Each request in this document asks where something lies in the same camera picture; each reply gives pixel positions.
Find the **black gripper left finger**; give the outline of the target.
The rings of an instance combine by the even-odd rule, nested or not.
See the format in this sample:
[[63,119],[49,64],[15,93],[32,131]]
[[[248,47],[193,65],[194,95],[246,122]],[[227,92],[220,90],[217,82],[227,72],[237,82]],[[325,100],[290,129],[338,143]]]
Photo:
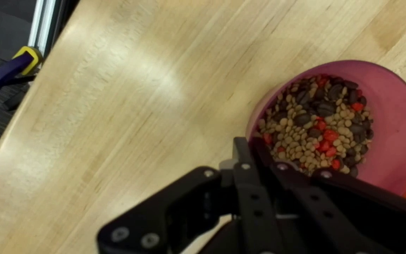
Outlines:
[[104,225],[98,254],[176,254],[211,230],[227,210],[232,175],[197,167]]

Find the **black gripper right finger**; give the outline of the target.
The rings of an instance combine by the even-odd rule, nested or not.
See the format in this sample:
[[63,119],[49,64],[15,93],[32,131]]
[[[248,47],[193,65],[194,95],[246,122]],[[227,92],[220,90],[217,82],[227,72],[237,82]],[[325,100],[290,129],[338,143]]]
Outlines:
[[265,181],[279,208],[307,222],[303,236],[320,254],[406,254],[406,199],[332,169],[311,177],[273,162],[262,138],[235,137],[238,158]]

